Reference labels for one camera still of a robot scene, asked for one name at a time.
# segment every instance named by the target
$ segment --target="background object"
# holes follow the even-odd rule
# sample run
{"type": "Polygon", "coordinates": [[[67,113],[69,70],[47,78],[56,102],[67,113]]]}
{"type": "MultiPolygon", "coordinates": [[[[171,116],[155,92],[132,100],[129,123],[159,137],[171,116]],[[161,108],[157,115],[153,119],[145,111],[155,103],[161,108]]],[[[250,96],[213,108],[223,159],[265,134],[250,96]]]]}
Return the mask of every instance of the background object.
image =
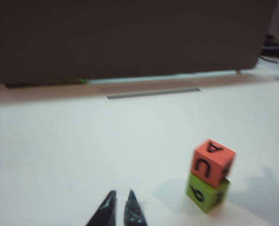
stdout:
{"type": "Polygon", "coordinates": [[[251,68],[275,2],[0,1],[0,83],[251,68]]]}

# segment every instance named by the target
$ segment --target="toy block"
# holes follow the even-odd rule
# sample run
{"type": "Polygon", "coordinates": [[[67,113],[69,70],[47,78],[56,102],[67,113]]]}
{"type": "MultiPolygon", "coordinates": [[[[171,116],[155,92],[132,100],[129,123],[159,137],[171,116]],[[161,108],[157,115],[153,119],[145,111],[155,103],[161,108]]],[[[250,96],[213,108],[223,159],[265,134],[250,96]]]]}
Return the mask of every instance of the toy block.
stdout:
{"type": "Polygon", "coordinates": [[[224,200],[228,185],[229,180],[224,179],[220,186],[217,189],[214,189],[190,173],[186,194],[203,212],[207,212],[224,200]]]}
{"type": "Polygon", "coordinates": [[[228,175],[234,156],[234,151],[209,139],[195,149],[191,173],[218,188],[228,175]]]}

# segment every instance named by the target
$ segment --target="metal strip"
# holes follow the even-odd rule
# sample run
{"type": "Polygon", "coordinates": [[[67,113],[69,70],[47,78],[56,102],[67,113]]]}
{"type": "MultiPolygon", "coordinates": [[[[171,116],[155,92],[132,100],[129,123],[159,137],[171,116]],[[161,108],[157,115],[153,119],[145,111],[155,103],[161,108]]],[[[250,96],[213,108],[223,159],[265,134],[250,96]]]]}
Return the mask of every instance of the metal strip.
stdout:
{"type": "Polygon", "coordinates": [[[147,93],[107,95],[106,97],[109,100],[113,100],[113,99],[122,99],[122,98],[147,97],[147,96],[190,93],[190,92],[199,92],[199,91],[201,91],[199,88],[190,88],[190,89],[176,89],[176,90],[156,91],[156,92],[147,92],[147,93]]]}

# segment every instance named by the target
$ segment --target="table surface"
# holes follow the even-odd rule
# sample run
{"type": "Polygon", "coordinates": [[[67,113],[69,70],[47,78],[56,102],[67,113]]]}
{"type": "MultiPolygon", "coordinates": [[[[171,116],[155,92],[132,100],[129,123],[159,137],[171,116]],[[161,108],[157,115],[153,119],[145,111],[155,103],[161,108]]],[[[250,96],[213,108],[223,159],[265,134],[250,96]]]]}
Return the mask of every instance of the table surface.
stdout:
{"type": "Polygon", "coordinates": [[[133,189],[150,226],[279,226],[279,75],[182,80],[201,92],[109,100],[103,85],[0,90],[0,226],[82,226],[133,189]],[[184,193],[193,149],[237,153],[226,202],[204,214],[184,193]]]}

